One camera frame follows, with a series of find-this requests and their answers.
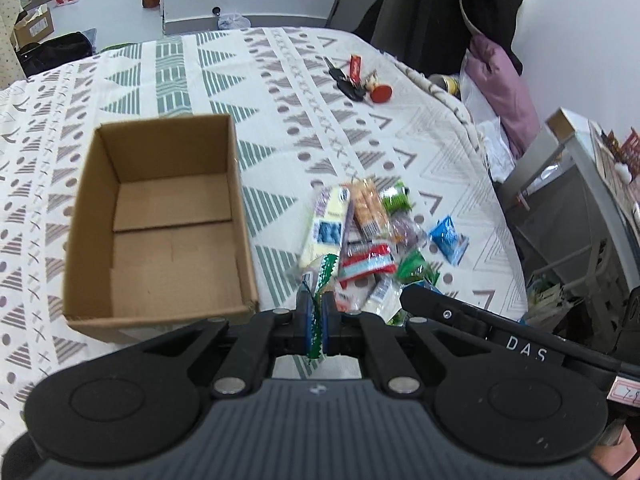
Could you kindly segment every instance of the sticker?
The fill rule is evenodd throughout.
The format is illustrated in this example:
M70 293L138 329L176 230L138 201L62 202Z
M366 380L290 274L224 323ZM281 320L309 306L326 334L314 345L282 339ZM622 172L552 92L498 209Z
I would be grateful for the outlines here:
M640 383L624 377L616 377L607 399L627 406L640 406Z
M325 245L340 246L342 242L342 224L340 222L318 221L316 242Z
M47 27L49 27L49 22L46 18L42 18L38 23L36 23L35 25L31 25L31 27L29 28L31 37L34 38L36 34L42 32Z
M522 336L514 336L504 330L491 330L488 339L492 343L504 346L507 350L517 352L537 361L556 365L562 365L562 361L564 361L564 354L549 350L538 343L529 341Z
M371 294L371 299L382 302L385 299L386 292L389 290L391 283L391 280L382 280Z

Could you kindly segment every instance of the floor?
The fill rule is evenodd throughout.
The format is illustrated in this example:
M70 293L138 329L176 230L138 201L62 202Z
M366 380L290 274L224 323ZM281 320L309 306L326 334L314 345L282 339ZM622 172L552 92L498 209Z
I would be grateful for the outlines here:
M47 40L96 28L95 47L100 51L113 44L162 38L160 7L144 9L142 0L79 0L63 7L55 2L49 5L55 31Z

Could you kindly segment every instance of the metal pin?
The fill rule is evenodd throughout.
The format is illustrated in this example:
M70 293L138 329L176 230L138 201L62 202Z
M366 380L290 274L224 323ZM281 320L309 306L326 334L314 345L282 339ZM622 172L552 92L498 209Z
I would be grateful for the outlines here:
M388 386L396 394L412 394L420 388L420 383L412 377L394 377Z
M233 395L244 390L246 383L238 377L223 377L213 383L213 389L219 394Z

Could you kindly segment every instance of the bed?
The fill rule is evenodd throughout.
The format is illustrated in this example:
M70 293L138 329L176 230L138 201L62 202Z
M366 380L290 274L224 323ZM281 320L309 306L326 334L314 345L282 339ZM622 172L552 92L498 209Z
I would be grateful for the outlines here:
M337 91L323 57L343 68L351 53L393 87L390 102L354 103ZM424 249L444 294L511 319L526 311L513 239L455 98L336 30L253 28L132 44L0 92L1 449L24 431L35 383L117 348L74 332L62 315L65 241L94 127L210 113L236 122L261 309L294 306L286 270L314 189L374 176L379 187L404 181L425 228L451 214L470 237L459 267L435 246ZM276 367L282 376L351 373L339 357L289 359Z

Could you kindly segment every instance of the cardboard carton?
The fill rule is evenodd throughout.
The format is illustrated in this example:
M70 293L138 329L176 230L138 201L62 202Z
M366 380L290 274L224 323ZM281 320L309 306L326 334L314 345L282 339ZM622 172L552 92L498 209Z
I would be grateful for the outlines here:
M51 12L49 7L43 4L37 9L30 10L26 17L15 24L14 35L12 36L12 40L15 40L14 47L20 49L28 43L36 43L52 32Z
M104 124L88 151L66 251L63 311L106 341L119 329L258 305L233 121Z

